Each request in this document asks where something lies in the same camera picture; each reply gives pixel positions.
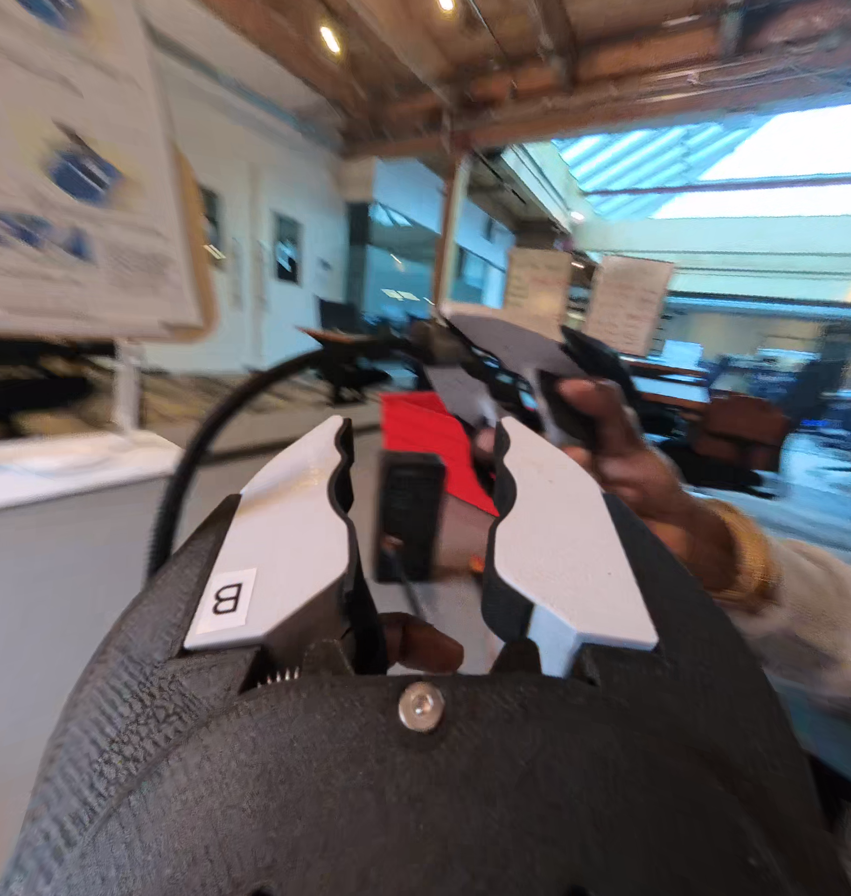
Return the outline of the brown chair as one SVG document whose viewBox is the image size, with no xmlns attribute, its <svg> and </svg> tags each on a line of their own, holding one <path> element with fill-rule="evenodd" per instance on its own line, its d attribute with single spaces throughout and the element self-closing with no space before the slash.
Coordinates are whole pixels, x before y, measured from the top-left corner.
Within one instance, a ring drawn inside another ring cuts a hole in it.
<svg viewBox="0 0 851 896">
<path fill-rule="evenodd" d="M 687 443 L 700 458 L 741 471 L 781 472 L 793 421 L 775 404 L 739 393 L 711 398 Z"/>
</svg>

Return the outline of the whiteboard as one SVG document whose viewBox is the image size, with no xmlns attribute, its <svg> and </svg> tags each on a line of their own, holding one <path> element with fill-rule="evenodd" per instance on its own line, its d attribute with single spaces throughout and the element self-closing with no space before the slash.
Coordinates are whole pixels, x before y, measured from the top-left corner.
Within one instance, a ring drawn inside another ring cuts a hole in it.
<svg viewBox="0 0 851 896">
<path fill-rule="evenodd" d="M 675 263 L 608 254 L 591 281 L 582 332 L 611 350 L 644 357 L 652 348 Z"/>
<path fill-rule="evenodd" d="M 559 341 L 567 318 L 571 285 L 569 253 L 513 247 L 508 253 L 502 318 Z"/>
</svg>

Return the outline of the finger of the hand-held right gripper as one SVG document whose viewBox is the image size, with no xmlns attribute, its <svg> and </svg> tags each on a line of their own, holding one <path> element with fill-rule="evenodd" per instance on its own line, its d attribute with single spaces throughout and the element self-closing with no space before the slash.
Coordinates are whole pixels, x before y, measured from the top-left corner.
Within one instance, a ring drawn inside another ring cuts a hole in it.
<svg viewBox="0 0 851 896">
<path fill-rule="evenodd" d="M 425 365 L 424 372 L 450 415 L 471 429 L 496 427 L 499 411 L 485 383 L 459 365 Z"/>
<path fill-rule="evenodd" d="M 550 442 L 588 442 L 588 416 L 559 393 L 562 381 L 587 374 L 556 339 L 484 315 L 446 315 L 468 351 L 464 370 L 480 380 L 500 417 L 513 417 Z"/>
</svg>

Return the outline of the red plastic bin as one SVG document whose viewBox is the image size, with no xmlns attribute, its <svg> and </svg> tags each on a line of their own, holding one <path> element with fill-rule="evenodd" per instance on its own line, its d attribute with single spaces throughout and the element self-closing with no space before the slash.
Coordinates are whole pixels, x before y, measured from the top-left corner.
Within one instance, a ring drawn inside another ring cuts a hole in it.
<svg viewBox="0 0 851 896">
<path fill-rule="evenodd" d="M 497 516 L 494 502 L 477 479 L 469 437 L 436 393 L 389 392 L 379 401 L 384 449 L 436 455 L 445 468 L 445 492 Z"/>
</svg>

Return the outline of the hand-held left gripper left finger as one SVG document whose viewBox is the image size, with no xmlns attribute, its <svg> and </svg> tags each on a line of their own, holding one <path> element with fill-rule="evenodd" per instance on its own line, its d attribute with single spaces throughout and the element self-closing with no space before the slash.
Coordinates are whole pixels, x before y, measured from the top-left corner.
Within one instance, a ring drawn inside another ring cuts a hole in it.
<svg viewBox="0 0 851 896">
<path fill-rule="evenodd" d="M 351 419 L 331 416 L 261 468 L 202 588 L 184 651 L 259 647 L 280 673 L 337 641 L 358 675 L 388 670 L 384 630 L 364 576 L 351 469 Z"/>
</svg>

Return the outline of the person's right forearm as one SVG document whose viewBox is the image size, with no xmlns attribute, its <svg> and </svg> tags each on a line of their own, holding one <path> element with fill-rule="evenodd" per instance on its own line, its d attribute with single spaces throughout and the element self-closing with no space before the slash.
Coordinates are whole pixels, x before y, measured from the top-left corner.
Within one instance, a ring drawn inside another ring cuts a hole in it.
<svg viewBox="0 0 851 896">
<path fill-rule="evenodd" d="M 803 745 L 851 766 L 851 565 L 820 547 L 738 535 L 718 599 L 759 659 Z"/>
</svg>

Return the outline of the instruction poster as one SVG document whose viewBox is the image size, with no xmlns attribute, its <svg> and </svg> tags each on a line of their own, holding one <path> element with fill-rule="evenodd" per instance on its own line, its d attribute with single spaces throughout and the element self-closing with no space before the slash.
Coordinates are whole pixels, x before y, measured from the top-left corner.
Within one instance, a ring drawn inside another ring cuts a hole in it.
<svg viewBox="0 0 851 896">
<path fill-rule="evenodd" d="M 135 2 L 0 1 L 0 336 L 205 332 L 166 112 Z"/>
</svg>

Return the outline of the wooden poster board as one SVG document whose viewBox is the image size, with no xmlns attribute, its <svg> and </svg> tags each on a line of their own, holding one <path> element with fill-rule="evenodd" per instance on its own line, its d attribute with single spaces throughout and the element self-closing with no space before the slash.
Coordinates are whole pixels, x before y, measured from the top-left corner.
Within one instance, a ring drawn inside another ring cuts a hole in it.
<svg viewBox="0 0 851 896">
<path fill-rule="evenodd" d="M 219 324 L 218 297 L 211 279 L 210 256 L 206 249 L 207 218 L 200 187 L 195 172 L 176 142 L 171 142 L 174 170 L 178 183 L 184 219 L 184 233 L 192 274 L 190 285 L 194 289 L 196 307 L 201 316 L 198 326 L 169 326 L 165 342 L 176 345 L 193 345 L 206 341 Z"/>
</svg>

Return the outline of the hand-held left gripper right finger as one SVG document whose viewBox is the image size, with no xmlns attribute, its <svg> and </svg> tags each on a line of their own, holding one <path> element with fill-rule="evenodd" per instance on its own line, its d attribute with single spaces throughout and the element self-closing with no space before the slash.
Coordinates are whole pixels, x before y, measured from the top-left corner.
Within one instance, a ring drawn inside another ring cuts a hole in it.
<svg viewBox="0 0 851 896">
<path fill-rule="evenodd" d="M 650 652 L 658 634 L 598 483 L 513 417 L 495 428 L 497 516 L 482 615 L 504 644 L 531 642 L 564 678 L 585 646 Z"/>
</svg>

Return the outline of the person's left hand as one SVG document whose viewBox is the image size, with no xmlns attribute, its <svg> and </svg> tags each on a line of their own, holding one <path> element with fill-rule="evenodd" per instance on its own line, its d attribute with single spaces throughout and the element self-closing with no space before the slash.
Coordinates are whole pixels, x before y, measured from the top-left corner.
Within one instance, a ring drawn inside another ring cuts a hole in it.
<svg viewBox="0 0 851 896">
<path fill-rule="evenodd" d="M 431 623 L 407 613 L 379 615 L 388 669 L 402 667 L 428 675 L 452 675 L 464 662 L 464 648 Z"/>
</svg>

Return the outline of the person's right hand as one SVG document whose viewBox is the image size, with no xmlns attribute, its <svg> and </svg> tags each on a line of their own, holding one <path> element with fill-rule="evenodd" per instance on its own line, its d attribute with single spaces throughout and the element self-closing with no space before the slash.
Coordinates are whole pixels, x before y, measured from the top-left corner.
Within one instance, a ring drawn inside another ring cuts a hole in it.
<svg viewBox="0 0 851 896">
<path fill-rule="evenodd" d="M 558 382 L 557 391 L 595 429 L 593 452 L 574 444 L 562 451 L 627 505 L 703 588 L 731 588 L 737 578 L 733 537 L 711 503 L 689 494 L 673 464 L 645 441 L 620 387 L 569 379 Z"/>
</svg>

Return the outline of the black usb hub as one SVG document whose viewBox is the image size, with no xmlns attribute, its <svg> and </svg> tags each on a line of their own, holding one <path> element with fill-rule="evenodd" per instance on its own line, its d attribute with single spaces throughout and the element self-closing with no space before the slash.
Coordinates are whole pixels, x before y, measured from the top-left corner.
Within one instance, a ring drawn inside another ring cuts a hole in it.
<svg viewBox="0 0 851 896">
<path fill-rule="evenodd" d="M 437 454 L 384 450 L 380 456 L 374 577 L 430 581 L 445 497 Z"/>
</svg>

